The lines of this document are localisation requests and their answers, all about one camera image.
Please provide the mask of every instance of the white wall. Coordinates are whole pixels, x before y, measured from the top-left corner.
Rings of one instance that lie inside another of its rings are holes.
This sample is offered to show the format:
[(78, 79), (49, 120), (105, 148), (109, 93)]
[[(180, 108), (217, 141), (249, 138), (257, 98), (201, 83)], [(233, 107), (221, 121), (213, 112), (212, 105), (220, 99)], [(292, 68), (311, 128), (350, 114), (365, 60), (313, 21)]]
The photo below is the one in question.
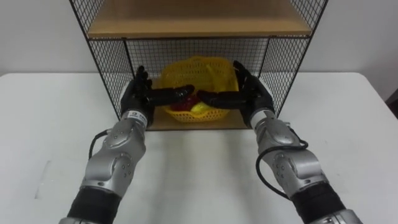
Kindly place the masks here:
[[(396, 12), (398, 0), (330, 0), (302, 70), (361, 72), (387, 99), (398, 88)], [(94, 71), (68, 0), (0, 1), (0, 73)]]

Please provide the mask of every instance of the yellow plastic basket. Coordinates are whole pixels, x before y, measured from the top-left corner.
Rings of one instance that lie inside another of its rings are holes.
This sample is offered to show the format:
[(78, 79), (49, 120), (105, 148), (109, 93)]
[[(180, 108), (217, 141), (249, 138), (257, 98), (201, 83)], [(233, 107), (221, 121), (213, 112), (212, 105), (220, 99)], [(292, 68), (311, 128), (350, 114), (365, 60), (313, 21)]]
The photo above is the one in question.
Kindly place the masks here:
[[(162, 88), (175, 88), (194, 85), (197, 90), (238, 91), (238, 82), (231, 63), (225, 58), (192, 57), (168, 65), (160, 76)], [(229, 110), (212, 108), (202, 113), (190, 111), (172, 111), (169, 106), (164, 110), (179, 122), (193, 123), (216, 121), (224, 118)]]

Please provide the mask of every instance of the silver metal arm segment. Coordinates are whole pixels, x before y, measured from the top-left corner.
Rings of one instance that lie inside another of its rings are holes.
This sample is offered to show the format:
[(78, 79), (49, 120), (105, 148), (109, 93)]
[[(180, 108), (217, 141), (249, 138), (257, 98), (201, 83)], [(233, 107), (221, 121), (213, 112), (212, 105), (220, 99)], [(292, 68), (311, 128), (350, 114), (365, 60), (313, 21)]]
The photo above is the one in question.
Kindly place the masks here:
[(146, 151), (146, 126), (147, 118), (140, 111), (122, 115), (102, 148), (88, 161), (80, 191), (60, 224), (112, 224), (136, 165)]
[(267, 153), (262, 160), (272, 169), (278, 184), (293, 201), (306, 224), (362, 224), (354, 211), (347, 210), (330, 187), (317, 157), (299, 149), (300, 139), (289, 126), (267, 109), (251, 117), (259, 154), (276, 146), (293, 146)]

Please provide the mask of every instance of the black arm segment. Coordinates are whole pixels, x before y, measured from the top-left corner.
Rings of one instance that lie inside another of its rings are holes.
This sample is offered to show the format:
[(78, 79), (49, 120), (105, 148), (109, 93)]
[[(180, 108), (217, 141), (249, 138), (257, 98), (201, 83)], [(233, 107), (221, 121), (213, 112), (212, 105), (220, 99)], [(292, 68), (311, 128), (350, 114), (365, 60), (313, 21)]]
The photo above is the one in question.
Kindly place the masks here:
[(98, 224), (112, 224), (118, 212), (121, 197), (103, 189), (84, 187), (72, 203), (68, 218)]
[(329, 183), (309, 186), (290, 199), (305, 224), (346, 209)]

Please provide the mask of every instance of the white table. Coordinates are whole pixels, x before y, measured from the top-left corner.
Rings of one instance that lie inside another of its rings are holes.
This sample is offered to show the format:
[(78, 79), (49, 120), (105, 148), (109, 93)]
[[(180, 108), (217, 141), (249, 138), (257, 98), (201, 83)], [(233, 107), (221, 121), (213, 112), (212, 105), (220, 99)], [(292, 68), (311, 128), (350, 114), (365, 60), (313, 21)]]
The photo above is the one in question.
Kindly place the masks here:
[[(8, 74), (0, 106), (0, 223), (58, 223), (78, 192), (93, 136), (117, 120), (101, 79)], [(280, 117), (310, 143), (364, 223), (398, 223), (398, 120), (362, 75), (300, 73)], [(292, 203), (257, 178), (252, 131), (146, 138), (115, 223), (301, 223)]]

